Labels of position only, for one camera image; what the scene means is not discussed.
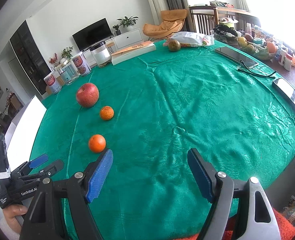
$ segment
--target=orange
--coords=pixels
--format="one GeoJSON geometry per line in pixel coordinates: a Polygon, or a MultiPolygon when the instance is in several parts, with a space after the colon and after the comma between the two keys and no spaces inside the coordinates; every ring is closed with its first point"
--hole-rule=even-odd
{"type": "Polygon", "coordinates": [[[114,116],[114,110],[110,106],[104,106],[100,110],[100,117],[105,121],[112,119],[113,116],[114,116]]]}
{"type": "Polygon", "coordinates": [[[269,53],[276,53],[277,52],[277,47],[274,45],[273,42],[267,42],[267,48],[268,48],[268,51],[269,53]]]}
{"type": "Polygon", "coordinates": [[[95,153],[102,152],[105,149],[105,146],[105,138],[100,134],[93,135],[89,139],[89,149],[95,153]]]}

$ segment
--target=potted plant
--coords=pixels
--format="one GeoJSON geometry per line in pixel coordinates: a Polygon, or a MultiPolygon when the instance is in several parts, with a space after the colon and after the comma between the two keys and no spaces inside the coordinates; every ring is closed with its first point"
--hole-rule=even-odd
{"type": "Polygon", "coordinates": [[[115,29],[116,30],[116,34],[117,34],[117,36],[119,36],[119,35],[121,35],[121,31],[119,30],[119,25],[117,24],[117,25],[114,25],[112,28],[113,29],[115,29]]]}
{"type": "Polygon", "coordinates": [[[62,56],[62,59],[60,60],[60,63],[61,64],[64,63],[67,59],[71,59],[71,57],[72,57],[72,54],[71,54],[72,50],[73,50],[73,46],[72,47],[67,47],[67,48],[63,49],[62,55],[61,55],[62,56]]]}
{"type": "Polygon", "coordinates": [[[136,25],[138,17],[136,16],[131,16],[131,17],[126,17],[124,16],[124,19],[117,19],[120,21],[120,25],[123,26],[123,28],[126,28],[127,31],[132,31],[134,29],[134,25],[136,25]]]}
{"type": "Polygon", "coordinates": [[[55,67],[58,66],[60,63],[58,62],[57,59],[57,54],[54,53],[54,57],[50,57],[49,59],[50,64],[54,65],[54,67],[52,67],[52,72],[55,72],[55,67]]]}

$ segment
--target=red apple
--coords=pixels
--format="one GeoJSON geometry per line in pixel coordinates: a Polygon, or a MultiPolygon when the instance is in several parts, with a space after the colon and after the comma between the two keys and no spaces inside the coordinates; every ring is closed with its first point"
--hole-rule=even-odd
{"type": "Polygon", "coordinates": [[[85,83],[76,92],[76,101],[83,107],[89,108],[95,105],[98,100],[98,89],[92,83],[85,83]]]}

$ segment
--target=black cabinet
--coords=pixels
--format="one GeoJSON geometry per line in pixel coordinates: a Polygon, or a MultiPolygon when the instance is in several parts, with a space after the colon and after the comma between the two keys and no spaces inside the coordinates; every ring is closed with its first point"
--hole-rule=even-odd
{"type": "Polygon", "coordinates": [[[50,70],[33,40],[26,21],[13,34],[10,42],[27,76],[43,95],[47,86],[44,78],[50,70]]]}

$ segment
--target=orange chair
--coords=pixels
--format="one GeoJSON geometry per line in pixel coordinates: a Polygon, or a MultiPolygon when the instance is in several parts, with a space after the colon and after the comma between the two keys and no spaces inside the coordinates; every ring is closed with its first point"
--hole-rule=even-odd
{"type": "Polygon", "coordinates": [[[159,26],[148,23],[143,26],[143,33],[150,39],[167,39],[179,32],[188,16],[188,10],[161,11],[161,16],[163,22],[159,26]]]}

